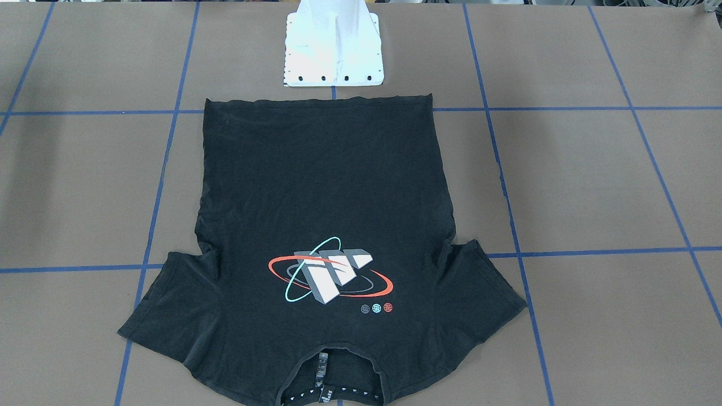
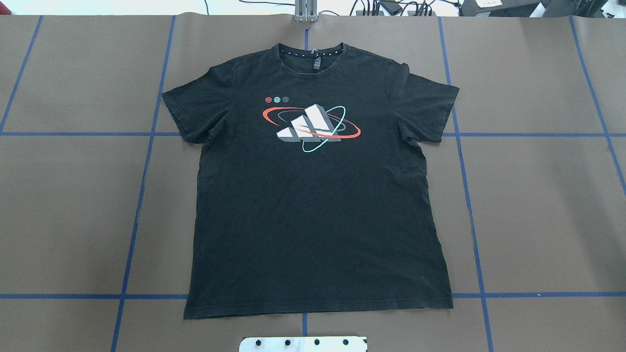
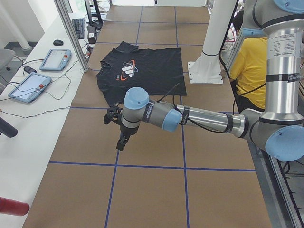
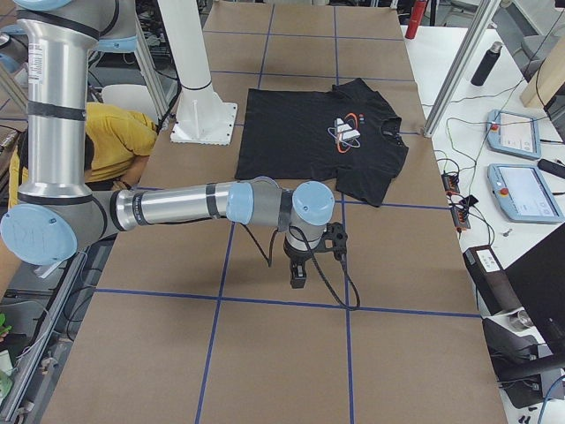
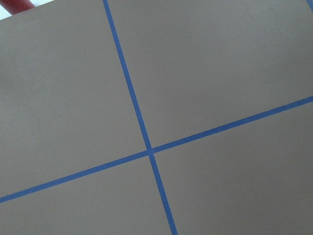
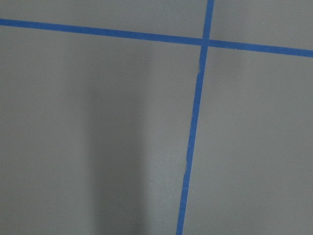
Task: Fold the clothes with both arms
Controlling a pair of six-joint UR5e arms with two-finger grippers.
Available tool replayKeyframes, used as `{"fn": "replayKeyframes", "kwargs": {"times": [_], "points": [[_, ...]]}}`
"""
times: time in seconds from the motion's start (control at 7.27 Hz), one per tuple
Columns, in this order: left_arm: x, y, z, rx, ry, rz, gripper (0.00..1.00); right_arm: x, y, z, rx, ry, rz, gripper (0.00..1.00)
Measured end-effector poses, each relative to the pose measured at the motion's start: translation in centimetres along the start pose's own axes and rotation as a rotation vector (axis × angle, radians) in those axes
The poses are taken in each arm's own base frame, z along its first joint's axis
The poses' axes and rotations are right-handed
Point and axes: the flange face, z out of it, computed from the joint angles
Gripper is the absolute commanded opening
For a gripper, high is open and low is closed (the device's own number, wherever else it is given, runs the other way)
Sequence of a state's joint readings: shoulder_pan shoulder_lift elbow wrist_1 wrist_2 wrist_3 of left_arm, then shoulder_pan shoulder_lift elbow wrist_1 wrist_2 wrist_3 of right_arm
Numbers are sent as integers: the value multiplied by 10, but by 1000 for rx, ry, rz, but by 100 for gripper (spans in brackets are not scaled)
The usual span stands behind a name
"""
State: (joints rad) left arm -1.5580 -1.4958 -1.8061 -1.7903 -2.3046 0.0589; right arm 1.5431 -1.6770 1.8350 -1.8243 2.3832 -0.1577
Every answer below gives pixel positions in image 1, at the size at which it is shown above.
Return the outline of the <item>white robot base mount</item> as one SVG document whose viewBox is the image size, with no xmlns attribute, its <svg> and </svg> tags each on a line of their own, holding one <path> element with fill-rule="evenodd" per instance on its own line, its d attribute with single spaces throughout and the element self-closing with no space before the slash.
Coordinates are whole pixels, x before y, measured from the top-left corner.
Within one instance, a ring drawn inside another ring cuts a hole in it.
<svg viewBox="0 0 722 406">
<path fill-rule="evenodd" d="M 287 15 L 283 73 L 286 87 L 381 85 L 378 16 L 364 1 L 301 1 Z"/>
</svg>

